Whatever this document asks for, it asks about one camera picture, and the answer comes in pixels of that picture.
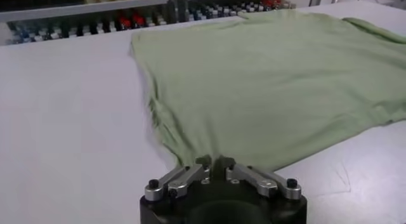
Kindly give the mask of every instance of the light green fabric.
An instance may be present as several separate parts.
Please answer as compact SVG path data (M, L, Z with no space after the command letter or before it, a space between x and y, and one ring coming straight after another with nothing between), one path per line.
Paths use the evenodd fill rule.
M278 169L406 118L406 38L294 10L133 36L162 143Z

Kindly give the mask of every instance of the metal shelf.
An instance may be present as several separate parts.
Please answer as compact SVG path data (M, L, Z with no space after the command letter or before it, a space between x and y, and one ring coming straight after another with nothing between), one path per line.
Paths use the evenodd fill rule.
M167 2L168 0L122 0L93 4L62 6L56 8L39 8L34 10L5 11L0 12L0 22L33 20L56 16L79 15L99 11L111 11L125 8L166 4Z

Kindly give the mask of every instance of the screw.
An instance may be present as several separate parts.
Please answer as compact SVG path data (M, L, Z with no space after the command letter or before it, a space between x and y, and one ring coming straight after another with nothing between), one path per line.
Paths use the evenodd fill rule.
M178 196L178 191L176 191L175 189L171 189L167 192L167 195L170 199L175 199Z
M239 183L240 183L240 180L234 179L234 180L231 180L231 183L232 183L232 184L239 184Z
M288 178L286 180L286 186L287 188L296 188L298 186L298 181L294 178Z
M201 183L202 183L202 184L209 184L209 183L210 183L210 180L202 180Z
M158 180L150 180L148 182L148 186L150 187L150 189L157 189L159 186L159 181Z

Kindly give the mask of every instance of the white table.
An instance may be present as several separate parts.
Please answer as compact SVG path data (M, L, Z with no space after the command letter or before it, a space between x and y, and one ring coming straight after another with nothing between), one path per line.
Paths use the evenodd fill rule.
M406 36L406 11L377 4L299 11ZM0 223L139 223L143 187L174 162L150 127L132 33L0 47ZM373 128L281 169L302 184L308 223L405 223L405 133Z

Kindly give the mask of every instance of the black screw head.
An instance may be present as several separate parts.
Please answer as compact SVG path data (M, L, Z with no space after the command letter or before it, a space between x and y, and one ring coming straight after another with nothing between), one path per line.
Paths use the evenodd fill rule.
M167 195L170 199L175 199L178 196L178 191L176 191L175 189L171 189L167 192Z
M148 186L149 186L151 189L156 189L156 188L158 188L158 186L159 186L159 181L158 181L158 180L150 180L150 181L148 182Z
M296 188L298 186L298 181L294 178L288 178L286 180L286 186L287 188Z

